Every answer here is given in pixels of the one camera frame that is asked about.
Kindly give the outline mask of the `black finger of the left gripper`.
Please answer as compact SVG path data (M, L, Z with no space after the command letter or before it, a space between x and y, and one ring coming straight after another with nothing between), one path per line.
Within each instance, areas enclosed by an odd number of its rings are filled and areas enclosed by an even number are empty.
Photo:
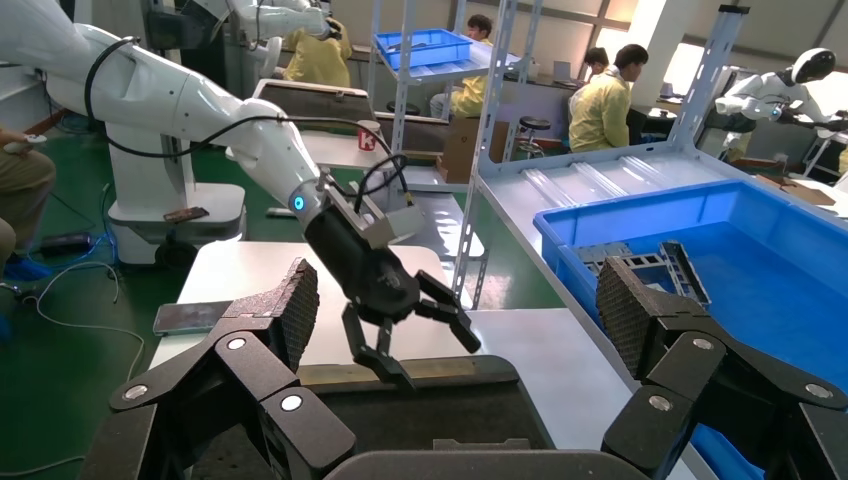
M375 348L366 342L363 327L353 303L346 305L342 313L342 322L349 349L356 364L371 370L385 384L392 384L400 390L416 389L407 371L389 354L394 326L391 319L384 318L375 322L378 328Z
M415 313L447 324L466 351L476 353L481 348L481 341L473 332L471 319L462 308L460 299L449 287L423 270L416 273L415 279L421 292Z

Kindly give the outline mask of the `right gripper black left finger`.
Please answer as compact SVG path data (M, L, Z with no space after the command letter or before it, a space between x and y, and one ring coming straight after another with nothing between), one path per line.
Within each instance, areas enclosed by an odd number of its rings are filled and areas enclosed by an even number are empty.
M317 273L296 260L274 289L233 301L198 344L110 400L109 476L182 479L235 425L279 479L322 479L356 437L295 371L316 321Z

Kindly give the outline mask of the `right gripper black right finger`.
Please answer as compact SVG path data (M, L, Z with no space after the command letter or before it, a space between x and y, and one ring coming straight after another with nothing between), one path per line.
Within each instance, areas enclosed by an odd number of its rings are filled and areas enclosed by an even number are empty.
M640 384L605 453L664 479L705 426L769 479L846 477L843 391L735 339L696 301L645 286L619 257L601 269L597 308Z

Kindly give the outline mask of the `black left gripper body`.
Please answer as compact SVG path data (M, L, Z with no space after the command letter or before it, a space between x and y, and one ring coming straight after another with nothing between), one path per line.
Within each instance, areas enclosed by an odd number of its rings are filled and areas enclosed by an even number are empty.
M418 280L389 248L371 247L336 207L318 213L304 235L359 319L398 323L414 312L421 299Z

